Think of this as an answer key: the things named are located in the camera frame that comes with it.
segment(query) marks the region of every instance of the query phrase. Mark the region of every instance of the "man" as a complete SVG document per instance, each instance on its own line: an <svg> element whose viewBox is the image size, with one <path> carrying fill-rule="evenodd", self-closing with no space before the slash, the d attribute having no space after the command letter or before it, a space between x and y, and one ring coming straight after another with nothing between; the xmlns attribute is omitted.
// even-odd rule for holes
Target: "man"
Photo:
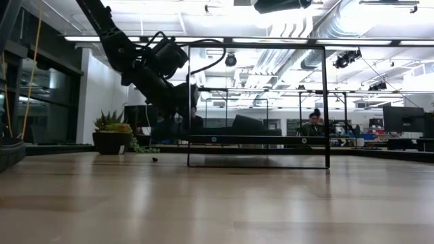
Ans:
<svg viewBox="0 0 434 244"><path fill-rule="evenodd" d="M321 112L319 112L318 108L309 115L309 122L302 126L301 132L303 136L323 135L323 119L321 118Z"/></svg>
<svg viewBox="0 0 434 244"><path fill-rule="evenodd" d="M196 106L192 106L190 109L191 131L197 131L198 129L203 128L203 119L202 117L197 116L196 112ZM182 127L185 130L189 129L189 118L184 118Z"/></svg>

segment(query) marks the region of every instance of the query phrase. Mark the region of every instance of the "ceiling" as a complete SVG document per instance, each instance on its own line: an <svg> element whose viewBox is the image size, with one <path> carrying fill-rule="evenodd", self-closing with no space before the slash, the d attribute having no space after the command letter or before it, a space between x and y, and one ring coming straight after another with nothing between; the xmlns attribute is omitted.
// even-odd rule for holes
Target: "ceiling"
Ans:
<svg viewBox="0 0 434 244"><path fill-rule="evenodd" d="M102 0L112 9L113 20L127 35L155 34L198 37L317 37L326 35L332 24L340 28L340 37L364 38L425 38L434 37L434 1L419 0L418 11L410 13L412 6L366 6L358 0L342 0L340 12L323 17L338 1L315 1L308 9L259 15L252 7L234 7L234 0ZM23 6L30 12L38 12L39 0L24 0ZM89 22L74 0L43 0L43 20L63 35L95 35ZM93 49L94 55L106 62L100 45L80 44ZM219 57L218 49L191 51L192 69L205 66ZM300 84L307 89L321 89L321 65L303 69L301 63L311 55L296 50L228 50L237 57L235 67L223 62L199 73L195 80L207 87L273 87L295 89ZM433 48L363 47L363 60L345 69L333 67L336 55L343 50L329 51L327 80L329 89L366 90L369 84L386 79L399 89L403 74L413 68L434 61ZM174 83L184 81L186 66L172 78Z"/></svg>

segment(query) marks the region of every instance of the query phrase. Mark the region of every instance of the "black plant pot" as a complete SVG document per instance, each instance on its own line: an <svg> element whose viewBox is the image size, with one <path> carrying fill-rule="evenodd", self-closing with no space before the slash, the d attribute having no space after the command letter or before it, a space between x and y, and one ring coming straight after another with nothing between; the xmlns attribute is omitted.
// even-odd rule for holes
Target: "black plant pot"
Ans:
<svg viewBox="0 0 434 244"><path fill-rule="evenodd" d="M132 139L131 134L94 132L95 149L102 155L122 155L127 152Z"/></svg>

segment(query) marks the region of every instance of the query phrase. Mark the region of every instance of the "security camera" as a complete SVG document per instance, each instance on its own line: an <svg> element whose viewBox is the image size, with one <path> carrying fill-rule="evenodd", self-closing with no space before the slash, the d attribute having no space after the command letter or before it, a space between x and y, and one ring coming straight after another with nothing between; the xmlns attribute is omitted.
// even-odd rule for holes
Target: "security camera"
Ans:
<svg viewBox="0 0 434 244"><path fill-rule="evenodd" d="M228 54L224 63L227 67L234 67L237 64L237 58L235 57L235 54Z"/></svg>

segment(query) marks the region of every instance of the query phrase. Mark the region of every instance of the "wooden table surface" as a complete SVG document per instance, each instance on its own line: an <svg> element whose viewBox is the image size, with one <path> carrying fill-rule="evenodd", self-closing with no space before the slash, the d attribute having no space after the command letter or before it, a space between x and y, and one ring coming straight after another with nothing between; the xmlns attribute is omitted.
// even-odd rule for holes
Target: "wooden table surface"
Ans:
<svg viewBox="0 0 434 244"><path fill-rule="evenodd" d="M186 155L169 154L27 157L0 174L1 243L415 244L434 239L431 165L361 157L332 157L330 171L199 169L185 163Z"/></svg>

